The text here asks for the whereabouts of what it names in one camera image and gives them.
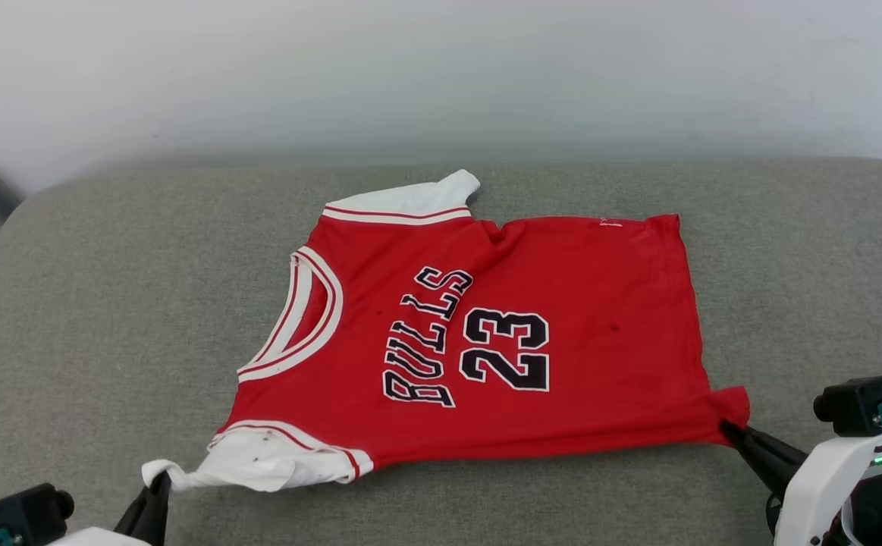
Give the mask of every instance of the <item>white background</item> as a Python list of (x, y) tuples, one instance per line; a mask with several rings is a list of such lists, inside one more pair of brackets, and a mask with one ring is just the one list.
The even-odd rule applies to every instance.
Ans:
[(0, 0), (0, 175), (882, 158), (882, 0)]

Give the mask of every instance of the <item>red fabric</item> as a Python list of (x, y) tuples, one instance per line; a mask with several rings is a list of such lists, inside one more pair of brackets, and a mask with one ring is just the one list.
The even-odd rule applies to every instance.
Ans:
[[(721, 419), (746, 425), (741, 387), (712, 391), (701, 364), (697, 309), (680, 239), (680, 221), (531, 218), (502, 228), (455, 218), (427, 225), (367, 224), (322, 217), (306, 244), (343, 286), (343, 315), (332, 338), (305, 362), (277, 375), (242, 381), (227, 425), (243, 419), (298, 426), (330, 445), (365, 450), (375, 466), (411, 460), (541, 457), (668, 442), (727, 445)], [(465, 293), (416, 283), (423, 267), (441, 276), (463, 270)], [(318, 287), (319, 281), (313, 282)], [(404, 294), (444, 305), (459, 298), (450, 321), (401, 305)], [(315, 325), (325, 297), (310, 300), (299, 339)], [(520, 391), (484, 363), (484, 381), (462, 373), (474, 308), (538, 314), (548, 342), (520, 349), (493, 324), (485, 349), (502, 353), (520, 374), (519, 353), (548, 356), (548, 389)], [(391, 332), (403, 321), (431, 337), (447, 328), (444, 353)], [(389, 337), (443, 363), (421, 379), (385, 362)], [(442, 384), (454, 407), (385, 395), (392, 370), (414, 384)]]

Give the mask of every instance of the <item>white stripe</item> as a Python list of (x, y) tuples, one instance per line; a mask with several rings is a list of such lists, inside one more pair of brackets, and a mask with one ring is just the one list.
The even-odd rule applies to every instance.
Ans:
[(437, 224), (440, 221), (454, 220), (455, 218), (471, 218), (471, 211), (451, 211), (443, 215), (432, 215), (430, 218), (406, 218), (402, 217), (402, 215), (358, 215), (325, 209), (322, 215), (327, 218), (336, 218), (336, 220), (361, 221), (365, 222), (365, 224), (427, 225)]
[[(262, 421), (261, 419), (244, 419), (243, 421), (233, 422), (229, 428), (226, 428), (225, 431), (218, 433), (212, 438), (212, 443), (208, 445), (208, 449), (211, 450), (215, 444), (221, 441), (222, 438), (229, 435), (232, 432), (237, 431), (246, 431), (246, 432), (258, 432), (262, 433), (262, 435), (277, 435), (280, 438), (284, 438), (284, 435), (279, 431), (264, 431), (260, 426), (274, 426), (275, 428), (280, 428), (282, 431), (286, 431), (289, 433), (292, 438), (295, 438), (304, 446), (307, 446), (309, 449), (313, 450), (336, 450), (337, 452), (350, 452), (350, 455), (353, 455), (353, 459), (356, 460), (356, 466), (360, 469), (360, 475), (363, 476), (368, 474), (374, 469), (374, 462), (370, 459), (370, 456), (361, 449), (354, 448), (344, 448), (341, 446), (334, 446), (331, 444), (327, 444), (319, 441), (319, 439), (314, 438), (309, 433), (306, 433), (301, 428), (295, 425), (289, 425), (288, 422), (282, 421)], [(343, 455), (344, 464), (348, 467), (348, 475), (350, 475), (350, 479), (348, 480), (337, 480), (341, 483), (351, 482), (355, 478), (355, 472), (353, 468), (353, 463), (350, 462), (350, 458), (346, 455)]]
[[(317, 255), (313, 249), (310, 249), (308, 246), (303, 246), (303, 248), (298, 249), (295, 253), (297, 253), (297, 255), (308, 256), (311, 258), (312, 261), (315, 262), (315, 265), (325, 274), (324, 277), (323, 275), (319, 275), (319, 273), (313, 273), (319, 278), (320, 282), (323, 283), (323, 286), (326, 287), (326, 308), (323, 311), (322, 317), (316, 322), (315, 329), (313, 329), (308, 336), (303, 338), (295, 346), (284, 351), (285, 353), (292, 353), (293, 350), (298, 350), (298, 353), (295, 353), (295, 355), (289, 356), (287, 359), (283, 359), (280, 362), (276, 362), (273, 366), (264, 366), (260, 367), (260, 369), (252, 368), (254, 366), (260, 366), (261, 362), (246, 364), (246, 366), (240, 370), (239, 383), (242, 383), (242, 381), (271, 377), (275, 374), (291, 369), (292, 366), (308, 359), (317, 350), (321, 349), (323, 345), (326, 345), (326, 342), (329, 342), (330, 338), (333, 337), (337, 325), (340, 324), (340, 317), (343, 315), (343, 286), (341, 286), (340, 280), (333, 274), (333, 270), (330, 269), (326, 260), (324, 260), (322, 256)], [(301, 268), (312, 269), (312, 263), (306, 259), (301, 259), (299, 266)], [(327, 322), (325, 328), (323, 328), (323, 322)]]
[[(303, 319), (303, 314), (306, 313), (306, 304), (309, 303), (310, 291), (312, 291), (312, 272), (306, 267), (299, 267), (297, 256), (291, 256), (289, 258), (289, 293), (285, 297), (285, 307), (282, 308), (282, 313), (278, 316), (278, 320), (275, 321), (272, 331), (268, 333), (262, 349), (259, 350), (251, 362), (240, 367), (238, 371), (254, 366), (254, 364), (262, 360), (268, 362), (269, 360), (277, 359), (278, 355), (285, 349), (285, 346), (289, 344), (289, 339), (296, 332), (299, 322)], [(280, 325), (282, 325), (282, 331), (277, 334), (275, 331), (277, 331)]]

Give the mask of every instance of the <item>jersey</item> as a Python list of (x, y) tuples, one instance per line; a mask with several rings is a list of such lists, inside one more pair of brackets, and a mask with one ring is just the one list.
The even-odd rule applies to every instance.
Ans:
[(479, 182), (326, 206), (284, 310), (237, 370), (231, 416), (176, 488), (274, 491), (414, 460), (727, 445), (740, 387), (713, 391), (676, 215), (476, 221)]

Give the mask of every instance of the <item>gray fabric surface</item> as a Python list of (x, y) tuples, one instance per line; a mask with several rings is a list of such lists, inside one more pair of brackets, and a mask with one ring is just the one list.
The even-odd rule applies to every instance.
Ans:
[[(323, 203), (460, 166), (140, 173), (27, 201), (0, 232), (0, 497), (50, 481), (71, 529), (111, 528), (141, 463), (194, 469)], [(765, 431), (811, 449), (822, 387), (882, 374), (882, 162), (469, 170), (476, 218), (680, 213), (711, 383), (745, 384)], [(168, 544), (765, 545), (765, 497), (718, 446), (413, 464), (174, 495)]]

